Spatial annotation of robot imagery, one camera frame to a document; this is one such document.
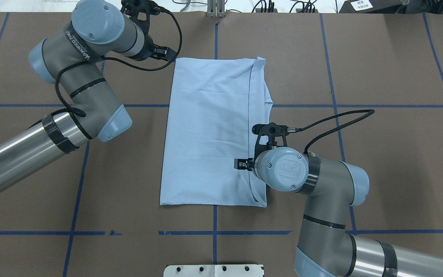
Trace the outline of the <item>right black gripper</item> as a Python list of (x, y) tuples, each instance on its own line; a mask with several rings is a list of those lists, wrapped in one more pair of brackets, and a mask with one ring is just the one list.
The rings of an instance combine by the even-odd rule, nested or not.
[[(254, 147), (254, 158), (248, 159), (234, 159), (234, 168), (236, 170), (248, 170), (253, 171), (253, 173), (257, 176), (257, 159), (264, 151), (275, 149), (278, 146), (276, 142), (277, 137), (282, 137), (283, 145), (281, 147), (287, 147), (286, 136), (288, 135), (288, 126), (287, 125), (277, 125), (274, 122), (269, 124), (255, 124), (251, 129), (252, 133), (257, 135), (257, 139)], [(261, 144), (260, 140), (262, 137), (267, 137), (268, 141), (266, 144)]]

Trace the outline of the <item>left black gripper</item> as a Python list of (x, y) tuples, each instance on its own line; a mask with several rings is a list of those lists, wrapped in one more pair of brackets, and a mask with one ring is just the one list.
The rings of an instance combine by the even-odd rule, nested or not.
[(174, 62), (178, 52), (167, 46), (154, 44), (149, 35), (150, 16), (159, 15), (162, 9), (152, 0), (122, 0), (121, 12), (128, 16), (137, 30), (137, 38), (128, 51), (122, 55), (134, 61), (154, 58), (159, 61)]

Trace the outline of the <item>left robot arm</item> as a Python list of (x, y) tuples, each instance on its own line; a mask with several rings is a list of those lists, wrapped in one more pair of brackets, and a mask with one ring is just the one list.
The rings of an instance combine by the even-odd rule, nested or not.
[(56, 110), (0, 144), (0, 193), (91, 140), (108, 142), (132, 118), (99, 65), (144, 72), (177, 59), (183, 35), (174, 13), (153, 0), (80, 0), (69, 21), (29, 52), (33, 72), (56, 96)]

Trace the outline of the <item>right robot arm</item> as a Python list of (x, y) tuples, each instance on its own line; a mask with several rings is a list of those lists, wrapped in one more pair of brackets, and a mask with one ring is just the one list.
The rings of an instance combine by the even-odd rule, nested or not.
[(364, 169), (288, 147), (297, 133), (275, 123), (256, 124), (253, 158), (234, 168), (252, 172), (274, 190), (307, 196), (294, 271), (299, 277), (443, 277), (443, 258), (346, 232), (347, 212), (364, 202)]

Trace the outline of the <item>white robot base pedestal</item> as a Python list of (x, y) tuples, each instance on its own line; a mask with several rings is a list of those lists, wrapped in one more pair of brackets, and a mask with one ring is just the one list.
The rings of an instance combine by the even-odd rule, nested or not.
[(170, 265), (164, 277), (264, 277), (263, 265), (258, 264), (211, 264)]

